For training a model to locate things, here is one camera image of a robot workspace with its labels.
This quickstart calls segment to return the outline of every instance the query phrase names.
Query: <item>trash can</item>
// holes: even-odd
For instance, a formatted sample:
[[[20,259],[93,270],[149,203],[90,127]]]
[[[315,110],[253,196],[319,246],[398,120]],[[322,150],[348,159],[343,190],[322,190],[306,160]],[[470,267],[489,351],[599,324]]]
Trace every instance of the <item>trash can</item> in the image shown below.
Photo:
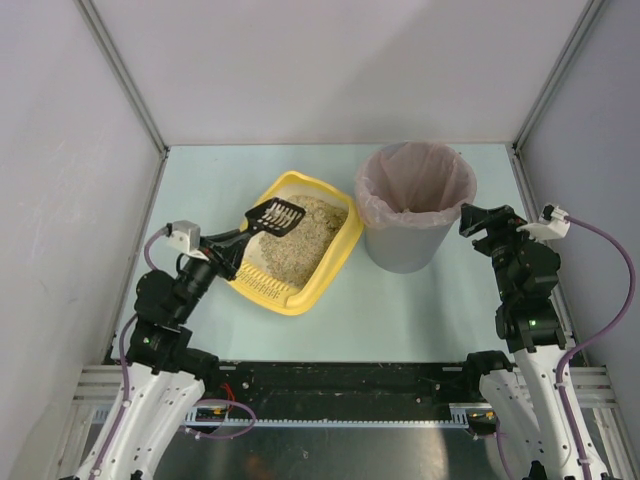
[[[425,267],[476,190],[473,170],[447,145],[405,142],[374,153],[355,185],[369,256],[395,273]]]

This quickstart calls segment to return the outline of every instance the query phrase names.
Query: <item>cat litter box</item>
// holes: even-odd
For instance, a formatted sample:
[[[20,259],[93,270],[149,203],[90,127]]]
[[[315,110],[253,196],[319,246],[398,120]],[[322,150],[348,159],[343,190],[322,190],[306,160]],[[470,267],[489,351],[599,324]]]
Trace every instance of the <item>cat litter box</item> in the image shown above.
[[[337,209],[339,209],[345,215],[344,223],[335,233],[335,237],[330,241],[324,254],[319,253],[318,257],[321,255],[322,259],[312,273],[310,272],[310,277],[306,279],[307,275],[305,275],[304,284],[300,283],[300,278],[297,278],[296,281],[283,281],[285,279],[282,274],[279,271],[276,272],[275,266],[277,264],[274,263],[273,252],[269,250],[269,245],[265,241],[261,242],[264,236],[261,233],[249,242],[236,280],[230,282],[235,290],[249,300],[283,315],[300,315],[316,303],[349,257],[363,229],[355,202],[349,195],[325,182],[295,171],[286,172],[278,178],[271,188],[258,199],[256,205],[272,197],[296,203],[296,198],[299,199],[299,202],[302,201],[300,196],[320,200],[321,202],[315,203],[324,205],[326,210],[330,212],[338,212]],[[305,198],[306,201],[313,202],[311,199]],[[318,218],[318,216],[314,216],[313,212],[311,215],[307,212],[305,218]],[[301,222],[297,228],[306,229],[300,230],[299,233],[309,232],[311,226],[309,224],[305,226]],[[292,239],[295,239],[294,233],[295,230],[288,234],[291,236],[288,240],[289,246],[291,246]],[[287,261],[294,265],[291,271],[295,272],[295,262],[300,260],[301,255],[305,255],[304,249],[294,248],[290,253],[287,253]]]

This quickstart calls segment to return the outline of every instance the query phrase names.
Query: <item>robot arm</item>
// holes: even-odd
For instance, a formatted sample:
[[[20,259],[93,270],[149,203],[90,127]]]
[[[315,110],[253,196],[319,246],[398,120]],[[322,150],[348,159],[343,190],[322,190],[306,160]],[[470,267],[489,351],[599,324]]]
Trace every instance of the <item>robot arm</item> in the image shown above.
[[[138,282],[137,322],[126,355],[130,366],[125,367],[116,402],[73,480],[153,478],[187,412],[205,391],[215,391],[221,383],[218,357],[188,348],[191,331],[184,324],[217,276],[235,279],[251,237],[260,232],[282,237],[304,215],[302,208],[273,198],[245,213],[244,231],[200,237],[200,228],[191,222],[167,225],[170,245],[189,260],[175,279],[152,270]]]
[[[530,395],[530,398],[522,395],[506,356],[502,355],[497,362],[488,361],[494,360],[497,352],[469,356],[468,362],[480,366],[479,391],[496,411],[502,431],[507,432],[506,440],[502,441],[512,446],[519,459],[517,468],[512,468],[518,480],[583,479],[584,468],[589,469],[592,479],[610,478],[593,447],[568,369],[562,386],[586,445],[587,458],[578,454],[556,384],[556,367],[566,353],[566,340],[549,297],[558,282],[560,257],[533,239],[564,237],[569,229],[566,215],[547,206],[542,214],[544,223],[527,224],[511,207],[493,210],[462,207],[462,236],[487,231],[487,236],[473,245],[492,259],[502,300],[496,313],[496,331],[514,354]]]

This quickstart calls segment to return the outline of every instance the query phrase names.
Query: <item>purple cable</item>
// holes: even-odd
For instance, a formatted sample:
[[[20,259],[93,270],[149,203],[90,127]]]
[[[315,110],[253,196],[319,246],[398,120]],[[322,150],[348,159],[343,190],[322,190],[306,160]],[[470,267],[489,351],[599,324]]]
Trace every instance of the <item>purple cable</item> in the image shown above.
[[[192,430],[191,428],[187,428],[187,427],[181,427],[180,430],[182,430],[185,433],[192,433],[193,435],[196,435],[197,437],[207,438],[209,440],[231,440],[233,438],[239,437],[240,435],[244,435],[249,430],[251,430],[253,428],[253,426],[256,424],[256,421],[258,420],[258,417],[256,417],[256,413],[251,409],[251,407],[249,407],[248,405],[245,405],[244,403],[234,402],[233,400],[209,399],[209,400],[201,400],[201,401],[199,401],[198,403],[196,403],[196,407],[204,407],[204,406],[207,406],[207,405],[218,406],[221,403],[223,405],[228,405],[228,406],[241,408],[242,410],[247,412],[249,414],[249,416],[251,417],[251,422],[249,422],[249,425],[246,426],[245,428],[243,428],[242,430],[240,430],[240,431],[238,431],[236,433],[230,433],[229,435],[212,435],[212,434],[209,434],[209,433],[202,433],[202,432],[199,432],[199,431],[195,431],[195,430]]]
[[[579,345],[576,345],[567,353],[565,353],[564,356],[560,359],[560,362],[558,363],[558,367],[556,369],[556,383],[558,384],[558,393],[560,394],[560,400],[562,401],[562,406],[564,407],[564,411],[567,416],[569,426],[571,427],[571,433],[573,434],[573,439],[576,443],[578,456],[581,459],[586,459],[587,452],[584,448],[584,443],[582,442],[582,436],[580,435],[578,423],[576,422],[575,415],[573,414],[573,411],[571,409],[571,404],[569,403],[569,397],[567,395],[566,389],[562,385],[564,369],[569,363],[569,360],[571,360],[571,358],[573,358],[573,356],[576,353],[578,353],[579,351],[583,350],[584,348],[588,347],[589,345],[592,345],[594,342],[601,339],[603,336],[605,336],[607,333],[613,330],[616,327],[616,325],[618,325],[618,323],[620,323],[622,318],[625,316],[625,314],[629,310],[629,307],[631,306],[631,302],[633,302],[633,296],[636,290],[636,271],[635,271],[635,267],[633,266],[633,261],[631,260],[631,256],[629,255],[629,253],[624,249],[624,247],[620,244],[620,242],[618,242],[615,238],[613,238],[607,232],[604,232],[599,228],[594,227],[593,225],[585,223],[571,216],[567,216],[567,220],[571,223],[578,225],[579,227],[586,228],[587,230],[590,230],[591,232],[596,233],[601,237],[605,238],[606,240],[608,240],[622,254],[622,257],[624,258],[624,261],[627,264],[627,268],[629,269],[629,292],[627,293],[627,298],[625,299],[624,304],[622,305],[622,308],[620,309],[618,314],[615,316],[613,320],[611,320],[611,322],[609,322],[609,324],[606,327],[604,327],[594,336],[592,336],[588,340],[585,340]],[[584,473],[585,480],[592,480],[591,469],[589,468],[588,463],[582,464],[582,471]]]
[[[129,327],[133,325],[133,322],[136,320],[138,315],[134,315],[129,319],[127,323],[125,323],[124,327],[122,327],[122,331],[120,332],[120,338],[118,338],[118,348],[120,349],[120,366],[122,368],[122,382],[124,383],[124,390],[122,391],[122,403],[120,404],[120,408],[118,409],[118,413],[116,414],[116,418],[113,421],[113,425],[111,425],[111,430],[107,434],[107,438],[105,438],[104,443],[102,444],[102,448],[96,457],[96,461],[93,462],[93,468],[91,469],[91,475],[89,475],[89,480],[95,480],[96,476],[93,473],[95,470],[98,470],[102,465],[102,461],[104,460],[105,455],[107,454],[107,450],[113,442],[113,437],[115,437],[116,432],[118,431],[118,427],[120,423],[122,423],[122,417],[124,417],[124,412],[126,407],[124,406],[124,402],[129,401],[129,372],[127,371],[127,358],[124,354],[124,337],[129,330]]]
[[[504,468],[504,472],[507,474],[509,480],[515,480],[516,477],[511,473],[511,469],[507,464],[507,457],[504,454],[504,448],[502,445],[502,436],[503,434],[500,432],[500,419],[496,419],[496,443],[498,444],[498,455],[500,455],[500,462],[502,462],[502,468]]]
[[[144,249],[143,249],[144,261],[147,262],[147,265],[151,270],[158,270],[158,267],[156,267],[156,264],[153,263],[153,260],[151,260],[151,254],[150,254],[151,246],[155,243],[156,240],[158,240],[160,237],[164,237],[168,233],[169,233],[169,230],[167,229],[167,227],[162,227],[156,233],[151,235],[149,240],[147,240],[147,243],[144,244]]]

